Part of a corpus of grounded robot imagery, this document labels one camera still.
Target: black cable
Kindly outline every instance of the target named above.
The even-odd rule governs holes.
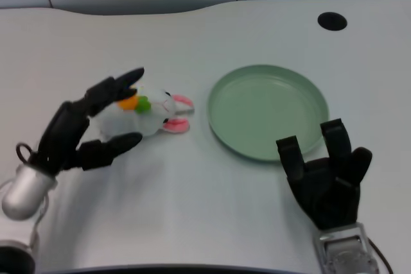
[[[385,267],[388,270],[389,274],[394,274],[394,271],[392,270],[388,260],[384,257],[383,253],[381,253],[381,250],[378,249],[378,247],[374,244],[373,241],[371,241],[370,238],[368,238],[368,241],[370,242],[370,245],[372,249],[377,253],[378,257],[381,259],[381,261],[384,263]]]
[[[24,142],[19,142],[16,147],[15,147],[15,152],[17,153],[17,156],[21,160],[23,164],[27,164],[27,160],[25,157],[23,157],[23,154],[21,154],[20,148],[23,147],[26,149],[30,154],[32,153],[33,150],[31,150],[30,146],[28,144],[25,144]]]

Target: white table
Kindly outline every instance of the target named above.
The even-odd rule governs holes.
[[[317,17],[328,11],[348,27],[322,29]],[[0,179],[18,164],[16,142],[34,145],[63,100],[145,66],[146,83],[193,99],[190,132],[144,140],[110,168],[62,173],[41,230],[42,269],[187,262],[318,273],[314,227],[281,166],[237,157],[207,124],[207,95],[221,76],[280,65],[312,80],[353,147],[374,153],[359,221],[395,272],[407,273],[410,63],[411,0],[246,1],[107,17],[1,10]],[[306,160],[324,155],[321,146]]]

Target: light green plate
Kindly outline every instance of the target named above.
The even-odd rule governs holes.
[[[256,160],[279,160],[275,141],[296,135],[301,151],[315,147],[328,121],[320,90],[302,75],[273,65],[251,65],[225,75],[212,89],[208,120],[217,137]]]

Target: stuffed animal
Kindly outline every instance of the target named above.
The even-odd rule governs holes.
[[[131,132],[146,137],[158,130],[171,133],[189,130],[188,119],[177,115],[194,111],[190,99],[144,85],[135,88],[136,95],[111,104],[95,118],[105,138]]]

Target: round hole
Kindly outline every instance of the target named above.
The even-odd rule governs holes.
[[[330,31],[340,31],[347,27],[345,17],[335,12],[320,14],[318,22],[321,27]]]

